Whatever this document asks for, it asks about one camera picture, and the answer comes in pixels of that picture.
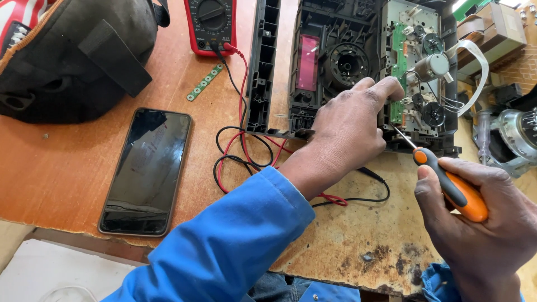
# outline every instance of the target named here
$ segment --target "screwdriver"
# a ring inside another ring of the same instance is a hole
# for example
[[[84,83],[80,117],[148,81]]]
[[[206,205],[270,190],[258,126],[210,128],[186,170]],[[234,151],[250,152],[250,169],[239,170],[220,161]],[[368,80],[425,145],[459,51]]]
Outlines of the screwdriver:
[[[414,162],[418,166],[426,165],[431,167],[438,175],[444,196],[463,216],[473,222],[483,222],[489,217],[489,210],[479,191],[460,176],[444,170],[432,151],[427,148],[416,147],[401,130],[394,125],[392,127],[414,148]]]

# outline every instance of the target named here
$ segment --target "black bag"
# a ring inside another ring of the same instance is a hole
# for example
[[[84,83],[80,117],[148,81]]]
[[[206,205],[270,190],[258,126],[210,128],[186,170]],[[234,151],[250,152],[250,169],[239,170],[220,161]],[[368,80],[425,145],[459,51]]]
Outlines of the black bag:
[[[82,123],[138,95],[152,80],[144,66],[157,26],[170,24],[167,0],[158,1],[56,0],[0,60],[0,114]]]

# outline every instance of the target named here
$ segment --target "blue jacket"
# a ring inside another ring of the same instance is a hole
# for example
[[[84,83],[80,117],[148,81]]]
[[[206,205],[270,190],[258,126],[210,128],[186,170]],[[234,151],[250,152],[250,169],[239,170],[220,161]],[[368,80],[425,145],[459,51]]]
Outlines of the blue jacket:
[[[104,301],[247,301],[246,292],[314,218],[302,194],[268,167],[177,226],[149,254],[151,265],[129,273]],[[313,283],[301,301],[313,301],[312,293],[315,302],[360,301],[358,290],[321,283]],[[457,301],[452,293],[427,298]]]

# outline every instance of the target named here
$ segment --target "small green circuit board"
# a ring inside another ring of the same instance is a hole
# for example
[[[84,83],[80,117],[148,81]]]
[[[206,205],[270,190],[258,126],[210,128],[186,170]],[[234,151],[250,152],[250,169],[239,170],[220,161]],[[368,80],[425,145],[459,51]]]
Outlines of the small green circuit board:
[[[218,64],[216,65],[213,70],[198,84],[192,92],[189,93],[189,95],[186,96],[186,99],[190,102],[193,102],[198,95],[211,83],[212,80],[224,69],[224,65]]]
[[[391,75],[399,79],[405,93],[407,92],[407,77],[404,73],[407,72],[407,59],[404,56],[404,43],[407,36],[403,34],[403,30],[407,27],[404,23],[396,22],[395,28],[392,31],[392,49],[397,53],[397,62],[392,66]]]
[[[390,122],[393,124],[403,123],[403,102],[398,100],[390,103]]]

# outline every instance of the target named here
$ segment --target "black smartphone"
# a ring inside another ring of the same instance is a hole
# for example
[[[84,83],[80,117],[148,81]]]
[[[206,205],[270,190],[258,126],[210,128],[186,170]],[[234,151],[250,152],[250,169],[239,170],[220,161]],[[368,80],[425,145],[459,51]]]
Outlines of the black smartphone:
[[[101,233],[166,234],[191,125],[188,114],[136,110],[99,221]]]

